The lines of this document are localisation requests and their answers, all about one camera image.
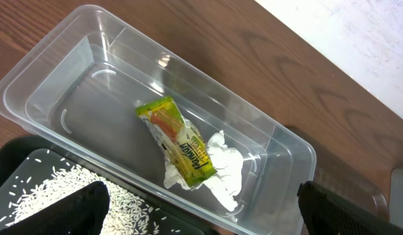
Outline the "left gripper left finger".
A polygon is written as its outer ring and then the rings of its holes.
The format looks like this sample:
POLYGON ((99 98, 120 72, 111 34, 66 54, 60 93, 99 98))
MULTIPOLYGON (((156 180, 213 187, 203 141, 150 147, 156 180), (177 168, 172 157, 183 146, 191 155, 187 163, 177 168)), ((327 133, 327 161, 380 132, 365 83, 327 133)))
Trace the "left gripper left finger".
POLYGON ((95 181, 0 230, 0 235, 100 234, 109 207, 108 188, 103 182, 95 181))

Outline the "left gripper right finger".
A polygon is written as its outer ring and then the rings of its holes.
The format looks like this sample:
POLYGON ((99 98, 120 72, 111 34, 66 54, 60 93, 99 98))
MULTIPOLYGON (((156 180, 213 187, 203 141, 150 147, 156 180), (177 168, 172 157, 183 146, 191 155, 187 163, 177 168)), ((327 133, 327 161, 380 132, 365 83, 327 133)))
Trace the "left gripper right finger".
POLYGON ((310 235, 403 235, 386 222, 313 181, 300 184, 298 205, 310 235))

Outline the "white rice pile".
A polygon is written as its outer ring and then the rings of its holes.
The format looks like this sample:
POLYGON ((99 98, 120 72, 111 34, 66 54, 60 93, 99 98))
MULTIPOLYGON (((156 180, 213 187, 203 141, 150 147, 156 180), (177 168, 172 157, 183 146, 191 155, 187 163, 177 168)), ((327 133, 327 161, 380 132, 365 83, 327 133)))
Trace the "white rice pile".
POLYGON ((110 195, 103 234, 182 234, 185 231, 158 206, 49 149, 37 149, 24 157, 0 186, 0 230, 94 181, 102 181, 110 195))

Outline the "white napkin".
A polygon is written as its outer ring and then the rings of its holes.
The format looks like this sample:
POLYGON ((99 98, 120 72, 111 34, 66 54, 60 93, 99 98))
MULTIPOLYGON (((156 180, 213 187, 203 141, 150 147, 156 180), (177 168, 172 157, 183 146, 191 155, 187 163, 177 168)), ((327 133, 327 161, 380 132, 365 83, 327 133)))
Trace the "white napkin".
POLYGON ((232 212, 238 206, 235 197, 242 188, 243 156, 236 148, 226 145, 223 130, 210 137, 207 142, 207 153, 216 169, 214 175, 190 187, 176 167, 166 161, 164 187, 169 189, 175 184, 179 184, 186 191, 198 191, 200 187, 205 186, 222 206, 232 212))

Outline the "yellow green snack wrapper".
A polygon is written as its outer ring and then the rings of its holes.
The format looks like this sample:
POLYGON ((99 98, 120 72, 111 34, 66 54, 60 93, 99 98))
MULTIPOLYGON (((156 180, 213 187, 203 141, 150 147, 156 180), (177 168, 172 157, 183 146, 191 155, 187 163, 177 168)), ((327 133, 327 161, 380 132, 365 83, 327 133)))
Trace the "yellow green snack wrapper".
POLYGON ((184 118, 171 96, 137 107, 136 114, 189 187, 216 174, 199 130, 184 118))

